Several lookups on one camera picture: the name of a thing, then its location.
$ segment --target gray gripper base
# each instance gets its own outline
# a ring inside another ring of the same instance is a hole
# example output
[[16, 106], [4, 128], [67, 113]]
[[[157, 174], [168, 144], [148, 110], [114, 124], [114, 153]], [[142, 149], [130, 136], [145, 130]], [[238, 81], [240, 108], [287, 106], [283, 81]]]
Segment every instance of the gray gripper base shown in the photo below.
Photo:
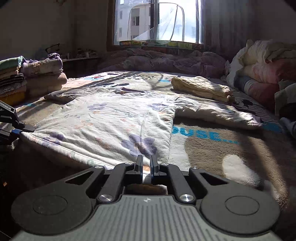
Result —
[[258, 237], [234, 237], [209, 226], [194, 206], [177, 203], [173, 196], [123, 195], [113, 204], [100, 205], [80, 227], [61, 235], [38, 236], [19, 232], [13, 241], [279, 241], [268, 232]]

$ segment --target curtain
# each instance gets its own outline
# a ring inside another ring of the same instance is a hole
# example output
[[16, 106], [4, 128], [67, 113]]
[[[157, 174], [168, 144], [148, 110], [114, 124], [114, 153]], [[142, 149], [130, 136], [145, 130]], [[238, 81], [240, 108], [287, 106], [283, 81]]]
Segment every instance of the curtain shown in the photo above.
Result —
[[203, 43], [228, 60], [256, 34], [257, 0], [201, 0]]

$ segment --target pink comforter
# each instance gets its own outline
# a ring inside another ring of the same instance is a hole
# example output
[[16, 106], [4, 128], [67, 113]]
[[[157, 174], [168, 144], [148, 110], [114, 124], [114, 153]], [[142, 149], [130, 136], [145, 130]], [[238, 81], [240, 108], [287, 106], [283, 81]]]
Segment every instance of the pink comforter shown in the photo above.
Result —
[[213, 52], [195, 50], [186, 56], [175, 56], [129, 48], [108, 53], [98, 66], [98, 71], [161, 71], [220, 78], [225, 74], [225, 62], [224, 58]]

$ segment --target folded towel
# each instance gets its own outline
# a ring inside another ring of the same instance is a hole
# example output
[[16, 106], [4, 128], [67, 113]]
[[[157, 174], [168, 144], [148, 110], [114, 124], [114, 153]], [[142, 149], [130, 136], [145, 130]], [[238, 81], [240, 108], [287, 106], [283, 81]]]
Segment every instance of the folded towel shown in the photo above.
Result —
[[12, 90], [12, 91], [1, 94], [0, 98], [6, 97], [8, 95], [15, 94], [15, 93], [19, 93], [19, 92], [26, 92], [26, 90], [27, 90], [27, 87], [24, 85], [24, 86], [21, 86], [21, 87], [19, 87], [17, 89]]
[[3, 70], [0, 70], [0, 75], [6, 74], [6, 73], [11, 72], [11, 71], [19, 71], [19, 70], [20, 70], [19, 67], [11, 67], [11, 68], [8, 68], [8, 69], [3, 69]]
[[9, 78], [0, 80], [0, 87], [8, 84], [13, 84], [17, 82], [22, 82], [24, 80], [24, 75], [22, 73], [12, 75]]
[[6, 79], [6, 78], [10, 78], [10, 76], [12, 75], [17, 75], [18, 74], [18, 70], [13, 70], [13, 71], [9, 71], [9, 72], [6, 72], [4, 74], [1, 74], [0, 75], [0, 81], [3, 80], [3, 79]]
[[38, 96], [44, 96], [51, 92], [58, 91], [62, 89], [62, 85], [53, 85], [53, 86], [47, 86], [43, 88], [34, 88], [34, 89], [28, 89], [27, 95], [30, 98], [38, 97]]
[[233, 91], [225, 85], [215, 84], [201, 76], [194, 78], [172, 78], [171, 84], [175, 90], [193, 93], [197, 96], [232, 103]]
[[29, 60], [23, 63], [22, 73], [25, 76], [34, 76], [40, 74], [52, 73], [59, 75], [63, 71], [63, 62], [59, 54], [53, 53], [48, 58], [41, 61]]
[[21, 67], [25, 58], [23, 56], [4, 59], [0, 61], [0, 71], [11, 67]]
[[22, 82], [17, 82], [9, 85], [4, 85], [0, 87], [0, 95], [18, 89], [24, 85], [26, 85], [27, 81], [23, 80]]
[[63, 85], [67, 83], [67, 77], [64, 73], [60, 75], [39, 75], [34, 78], [26, 78], [27, 89], [46, 88], [48, 86]]

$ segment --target round pad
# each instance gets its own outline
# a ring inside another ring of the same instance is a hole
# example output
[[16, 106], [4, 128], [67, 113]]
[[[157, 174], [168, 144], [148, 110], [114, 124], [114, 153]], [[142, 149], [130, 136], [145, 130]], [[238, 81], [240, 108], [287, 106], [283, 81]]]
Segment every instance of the round pad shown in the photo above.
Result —
[[42, 215], [55, 215], [62, 212], [66, 207], [67, 201], [56, 195], [41, 197], [33, 203], [34, 211]]
[[259, 203], [253, 198], [246, 196], [235, 196], [227, 199], [226, 208], [237, 215], [252, 215], [259, 209]]
[[23, 193], [11, 207], [15, 222], [37, 235], [68, 232], [83, 223], [91, 212], [92, 204], [85, 190], [61, 182]]
[[212, 225], [238, 235], [270, 230], [280, 214], [271, 196], [238, 184], [211, 186], [200, 211]]

